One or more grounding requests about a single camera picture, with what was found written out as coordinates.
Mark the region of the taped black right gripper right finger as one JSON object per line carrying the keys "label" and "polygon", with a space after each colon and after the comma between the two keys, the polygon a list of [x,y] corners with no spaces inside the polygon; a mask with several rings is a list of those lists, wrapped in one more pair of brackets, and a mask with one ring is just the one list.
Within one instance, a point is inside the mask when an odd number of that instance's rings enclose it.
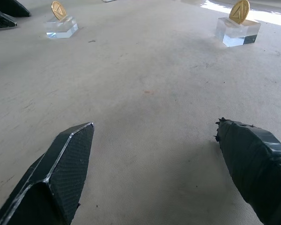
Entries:
{"label": "taped black right gripper right finger", "polygon": [[281,225],[281,142],[269,131],[225,118],[216,141],[243,199],[265,225]]}

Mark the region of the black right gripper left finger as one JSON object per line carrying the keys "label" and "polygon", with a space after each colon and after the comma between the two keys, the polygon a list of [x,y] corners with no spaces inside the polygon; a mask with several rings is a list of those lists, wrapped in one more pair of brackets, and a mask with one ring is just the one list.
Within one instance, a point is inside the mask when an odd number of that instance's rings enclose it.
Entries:
{"label": "black right gripper left finger", "polygon": [[69,225],[80,206],[93,123],[59,133],[0,208],[0,225]]}

